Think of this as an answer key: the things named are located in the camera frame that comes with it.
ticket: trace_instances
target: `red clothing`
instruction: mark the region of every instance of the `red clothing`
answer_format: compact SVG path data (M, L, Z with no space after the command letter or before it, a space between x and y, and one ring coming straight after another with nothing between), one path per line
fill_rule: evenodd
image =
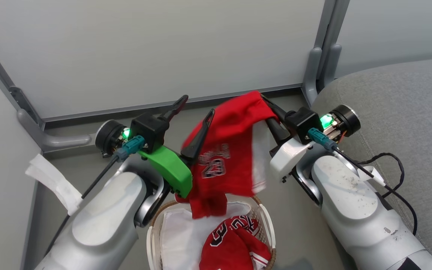
M264 188L264 169L270 157L269 139L265 142L262 135L267 133L267 126L262 121L271 117L276 115L257 91L230 99L215 109L199 162L192 168L192 190L187 199L176 197L178 202L191 204L194 219L224 215L226 193L252 197ZM200 128L201 123L183 147Z
M266 267L268 247L255 235L258 222L247 216L226 219L208 236L201 253L200 270L253 270Z

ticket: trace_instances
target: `woven basket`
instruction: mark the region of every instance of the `woven basket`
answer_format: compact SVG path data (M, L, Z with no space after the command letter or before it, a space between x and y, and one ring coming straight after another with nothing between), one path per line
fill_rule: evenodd
M269 250L271 250L271 260L269 260L268 265L264 269L272 269L276 261L276 237L273 223L271 222L271 217L269 216L268 211L257 197L247 198L230 194L226 196L228 197L228 202L242 202L251 206L251 211L248 216L253 219L257 219L259 223L259 233L256 237L261 242L265 243ZM164 213L166 211L176 209L191 210L189 204L180 204L176 201L169 202L161 206L151 221L151 226L149 227L148 233L146 235L146 251L148 254L149 268L151 270L163 270L163 263L161 260L161 243L159 241L159 236L161 227L163 226Z

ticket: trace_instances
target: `black cable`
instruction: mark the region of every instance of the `black cable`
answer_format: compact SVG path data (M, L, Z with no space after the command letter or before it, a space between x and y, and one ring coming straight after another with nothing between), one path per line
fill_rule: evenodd
M341 150L339 150L338 147L334 146L333 150L335 152L337 152L338 154L340 154L341 156L343 156L347 161L349 161L351 164L353 164L358 169L360 169L361 171L363 171L365 174L369 175L371 178L374 178L374 175L372 173L370 173L369 171L367 171L367 169L363 168L363 166L361 166L360 164L358 164L351 157L348 157L345 153L341 152Z
M362 165L370 164L370 163L376 161L378 158L383 157L383 156L390 156L393 159L396 159L396 161L397 161L397 164L399 166L399 170L401 171L401 176L399 178L399 183L393 188L394 190L397 190L399 187L401 187L401 185L403 184L403 181L404 181L404 167L403 167L403 163L401 162L401 160L396 155L391 154L391 153L381 153L381 154L378 154L378 155L376 155L374 157L371 157L371 159L369 159L369 160L358 161L358 163L362 164ZM388 191L388 192L384 193L382 195L382 197L386 198L389 194L391 194L391 192Z
M410 203L406 201L405 198L403 198L403 196L401 196L394 189L390 188L388 185L384 187L389 191L389 193L393 193L396 197L398 197L409 208L411 214L413 214L413 219L414 219L413 235L415 236L418 230L418 217L416 216L416 211L414 210L413 206L411 206Z
M86 198L86 196L88 196L89 192L94 188L94 186L96 186L96 184L99 182L99 180L101 180L101 178L103 178L103 176L108 172L108 170L115 164L115 162L118 161L118 158L119 157L116 155L113 156L111 161L109 161L109 163L106 165L106 168L104 168L104 170L96 177L96 179L93 181L93 183L89 186L88 189L86 189L84 194L81 196L81 198L83 200L84 200L84 198ZM58 228L56 234L53 236L53 239L49 243L48 249L46 249L46 253L44 253L44 256L46 256L50 252L51 248L54 245L54 242L56 241L56 239L60 235L60 233L63 230L63 228L65 227L66 223L68 222L69 217L70 217L70 215L66 215L66 217L64 218L64 220L61 223L60 227Z
M56 238L58 238L59 234L61 233L61 231L65 227L66 223L68 222L69 217L70 217L69 215L66 215L66 217L64 218L64 220L61 223L60 227L56 231L56 234L53 236L53 239L51 240L51 243L49 243L48 249L46 249L46 252L44 253L44 256L46 256L50 252L51 248L54 245L54 242L56 241Z
M83 200L84 200L84 198L86 198L86 196L88 196L89 192L94 188L94 186L96 186L96 184L99 182L99 180L101 180L101 178L103 178L103 176L108 172L108 170L116 163L116 161L118 161L118 159L119 159L118 156L116 156L116 155L113 156L111 161L109 161L109 163L107 164L106 168L104 168L104 170L96 177L96 179L89 186L89 188L86 189L86 191L83 193L83 195L81 196L81 198Z

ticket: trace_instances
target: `gray cushion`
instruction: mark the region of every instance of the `gray cushion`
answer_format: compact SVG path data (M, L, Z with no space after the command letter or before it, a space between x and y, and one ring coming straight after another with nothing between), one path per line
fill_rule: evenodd
M353 108L361 120L361 130L341 144L350 157L361 161L391 152L403 162L406 177L398 191L415 208L417 236L432 254L432 60L342 77L323 89L313 109L327 113L338 104ZM399 182L398 164L391 157L381 157L375 165L390 186ZM387 200L412 229L407 207L393 195Z

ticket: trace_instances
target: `green led light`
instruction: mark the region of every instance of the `green led light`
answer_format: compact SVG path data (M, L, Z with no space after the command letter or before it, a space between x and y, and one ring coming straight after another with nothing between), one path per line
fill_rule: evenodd
M129 138L130 129L123 131L123 139L127 140Z
M331 124L334 121L333 117L329 114L323 115L319 120L321 121L323 129L326 129L327 127L331 126Z

